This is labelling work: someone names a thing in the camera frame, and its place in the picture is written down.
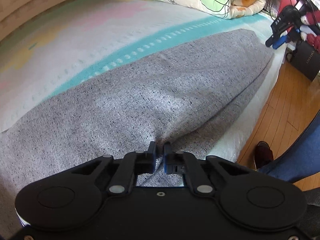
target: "speckled gray cloth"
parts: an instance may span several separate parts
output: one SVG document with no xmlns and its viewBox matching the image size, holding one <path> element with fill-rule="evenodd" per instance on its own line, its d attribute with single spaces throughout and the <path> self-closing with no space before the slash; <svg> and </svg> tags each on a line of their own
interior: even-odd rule
<svg viewBox="0 0 320 240">
<path fill-rule="evenodd" d="M 203 158 L 262 84 L 272 49 L 254 32 L 201 38 L 110 70 L 50 98 L 0 134 L 0 233 L 18 228 L 13 201 L 25 185 L 150 141 Z M 180 177 L 140 176 L 173 186 Z"/>
</svg>

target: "teal stripe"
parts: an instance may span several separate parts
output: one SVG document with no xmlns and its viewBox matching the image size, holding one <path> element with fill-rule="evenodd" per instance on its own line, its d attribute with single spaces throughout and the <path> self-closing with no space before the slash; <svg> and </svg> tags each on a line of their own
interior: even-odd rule
<svg viewBox="0 0 320 240">
<path fill-rule="evenodd" d="M 104 59 L 90 65 L 88 68 L 82 70 L 69 81 L 58 87 L 49 97 L 66 91 L 97 74 L 134 62 L 137 59 L 150 54 L 215 33 L 221 33 L 230 28 L 236 29 L 237 26 L 242 24 L 253 24 L 259 20 L 265 19 L 266 18 L 264 16 L 259 14 L 232 20 L 209 16 L 201 20 L 166 28 L 133 44 L 127 45 L 106 56 Z"/>
</svg>

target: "bed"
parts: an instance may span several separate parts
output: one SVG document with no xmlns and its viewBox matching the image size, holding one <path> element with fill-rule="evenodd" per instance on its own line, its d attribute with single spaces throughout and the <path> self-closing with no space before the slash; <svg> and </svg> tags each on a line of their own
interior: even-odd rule
<svg viewBox="0 0 320 240">
<path fill-rule="evenodd" d="M 25 23 L 1 43 L 0 132 L 40 102 L 110 69 L 241 28 L 254 31 L 264 43 L 271 35 L 271 23 L 261 14 L 225 20 L 152 0 L 74 0 L 59 6 Z M 208 154 L 236 161 L 276 83 L 285 49 L 284 45 L 275 51 L 262 85 Z"/>
</svg>

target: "screw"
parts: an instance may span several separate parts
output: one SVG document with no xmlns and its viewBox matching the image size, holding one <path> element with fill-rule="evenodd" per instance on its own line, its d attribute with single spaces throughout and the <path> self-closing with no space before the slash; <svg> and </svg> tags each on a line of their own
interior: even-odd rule
<svg viewBox="0 0 320 240">
<path fill-rule="evenodd" d="M 164 197 L 164 196 L 165 196 L 165 193 L 164 193 L 164 192 L 158 192 L 158 193 L 157 193 L 157 196 L 159 196 L 159 197 Z"/>
<path fill-rule="evenodd" d="M 201 186 L 197 187 L 197 191 L 199 191 L 201 193 L 210 193 L 211 191 L 213 191 L 213 188 L 209 185 L 201 185 Z"/>
<path fill-rule="evenodd" d="M 114 185 L 109 188 L 109 191 L 112 193 L 120 194 L 124 192 L 124 187 L 121 185 Z"/>
</svg>

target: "white bed sheet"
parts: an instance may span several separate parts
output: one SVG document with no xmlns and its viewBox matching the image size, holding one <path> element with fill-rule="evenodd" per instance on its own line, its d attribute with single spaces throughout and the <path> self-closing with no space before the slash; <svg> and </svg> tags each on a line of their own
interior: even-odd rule
<svg viewBox="0 0 320 240">
<path fill-rule="evenodd" d="M 0 48 L 0 132 L 46 98 L 111 68 L 215 33 L 272 34 L 262 15 L 223 20 L 150 0 L 78 0 L 25 25 Z M 285 46 L 263 85 L 210 154 L 235 161 L 276 82 Z"/>
</svg>

